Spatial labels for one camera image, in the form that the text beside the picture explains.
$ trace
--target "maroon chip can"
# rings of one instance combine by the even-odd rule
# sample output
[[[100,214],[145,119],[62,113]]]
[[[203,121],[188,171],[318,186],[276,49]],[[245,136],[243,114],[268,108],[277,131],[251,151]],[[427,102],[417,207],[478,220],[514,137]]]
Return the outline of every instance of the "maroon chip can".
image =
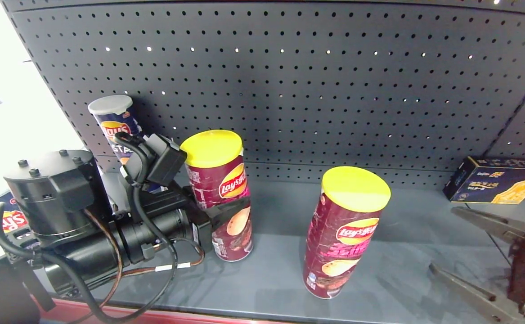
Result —
[[[312,295],[331,299],[340,293],[389,199],[386,182],[367,170],[338,166],[324,174],[304,255],[303,280]]]
[[[250,197],[242,139],[227,130],[210,130],[189,137],[180,145],[188,156],[186,172],[202,209]],[[212,234],[212,245],[222,260],[242,260],[252,251],[250,205]]]

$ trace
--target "snack box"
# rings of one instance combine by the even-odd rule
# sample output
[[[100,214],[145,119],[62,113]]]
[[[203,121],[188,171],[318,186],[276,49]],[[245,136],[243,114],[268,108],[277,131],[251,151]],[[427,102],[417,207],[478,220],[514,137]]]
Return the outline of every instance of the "snack box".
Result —
[[[459,203],[516,205],[525,198],[525,159],[468,156],[443,192]]]

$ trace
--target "gray shelf surface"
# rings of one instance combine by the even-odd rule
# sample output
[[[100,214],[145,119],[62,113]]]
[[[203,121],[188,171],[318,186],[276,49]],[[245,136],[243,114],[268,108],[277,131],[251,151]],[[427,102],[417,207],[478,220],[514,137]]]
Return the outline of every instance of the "gray shelf surface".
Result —
[[[105,174],[108,193],[122,203],[116,174]],[[365,256],[338,297],[312,296],[301,278],[307,226],[320,194],[313,183],[250,181],[254,250],[227,263],[210,253],[202,265],[181,269],[157,308],[293,322],[481,324],[474,310],[441,283],[438,265],[482,287],[503,289],[508,268],[480,229],[450,213],[441,192],[394,189]],[[182,262],[196,256],[181,244]],[[136,266],[170,263],[165,252]],[[46,281],[44,272],[38,275]],[[145,303],[164,273],[126,278],[112,298],[125,306]],[[93,291],[106,297],[110,285]]]

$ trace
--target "yellow lid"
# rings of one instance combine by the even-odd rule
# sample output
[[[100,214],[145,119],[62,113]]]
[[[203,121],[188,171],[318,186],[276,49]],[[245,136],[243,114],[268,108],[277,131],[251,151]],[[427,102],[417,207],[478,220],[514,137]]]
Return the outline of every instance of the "yellow lid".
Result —
[[[336,205],[360,213],[383,209],[390,188],[379,176],[354,166],[337,166],[322,177],[322,190]]]
[[[228,130],[207,130],[188,137],[180,149],[186,164],[196,168],[216,168],[234,160],[242,152],[242,139]]]

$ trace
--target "white lid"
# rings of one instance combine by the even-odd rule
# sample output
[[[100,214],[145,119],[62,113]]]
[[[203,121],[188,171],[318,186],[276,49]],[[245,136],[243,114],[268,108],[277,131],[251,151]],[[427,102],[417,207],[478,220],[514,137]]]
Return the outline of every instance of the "white lid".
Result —
[[[120,115],[132,105],[132,98],[124,94],[115,94],[98,98],[88,104],[88,111],[93,115],[108,115],[116,113]]]

